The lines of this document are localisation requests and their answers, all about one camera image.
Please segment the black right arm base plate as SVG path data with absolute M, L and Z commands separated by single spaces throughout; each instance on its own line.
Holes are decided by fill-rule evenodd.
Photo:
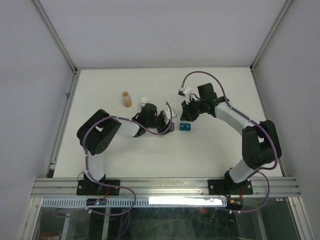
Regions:
M 209 195 L 221 195 L 230 197 L 231 195 L 253 195 L 253 187 L 250 181 L 233 183 L 225 179 L 209 179 L 208 193 Z

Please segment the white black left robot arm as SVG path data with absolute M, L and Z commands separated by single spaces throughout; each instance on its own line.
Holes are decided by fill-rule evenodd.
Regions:
M 139 138 L 148 132 L 163 136 L 174 131 L 173 118 L 176 116 L 169 102 L 161 111 L 154 104 L 146 103 L 132 118 L 97 110 L 76 133 L 85 153 L 84 181 L 87 182 L 87 188 L 96 195 L 103 192 L 106 179 L 103 170 L 104 151 L 117 134 Z

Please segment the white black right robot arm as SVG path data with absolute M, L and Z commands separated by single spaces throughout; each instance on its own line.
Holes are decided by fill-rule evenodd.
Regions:
M 275 124 L 271 120 L 251 119 L 232 106 L 225 96 L 218 97 L 211 83 L 200 85 L 197 90 L 199 96 L 193 97 L 191 88 L 179 88 L 178 94 L 184 97 L 180 119 L 194 122 L 199 115 L 208 114 L 225 122 L 241 136 L 242 158 L 224 174 L 217 188 L 222 194 L 234 194 L 258 170 L 278 163 L 282 150 Z

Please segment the teal Wed pill box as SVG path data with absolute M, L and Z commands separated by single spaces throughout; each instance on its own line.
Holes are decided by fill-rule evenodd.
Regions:
M 180 131 L 185 131 L 185 130 L 186 130 L 186 125 L 185 125 L 184 122 L 180 122 L 180 123 L 179 123 L 179 130 L 180 130 Z

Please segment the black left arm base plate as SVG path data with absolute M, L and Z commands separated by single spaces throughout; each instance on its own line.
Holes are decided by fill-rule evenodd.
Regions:
M 105 196 L 107 193 L 109 196 L 118 196 L 120 194 L 120 183 L 118 179 L 105 179 L 104 184 L 113 185 L 115 187 L 106 187 L 104 185 L 97 184 L 89 179 L 82 179 L 78 181 L 76 195 L 77 196 Z

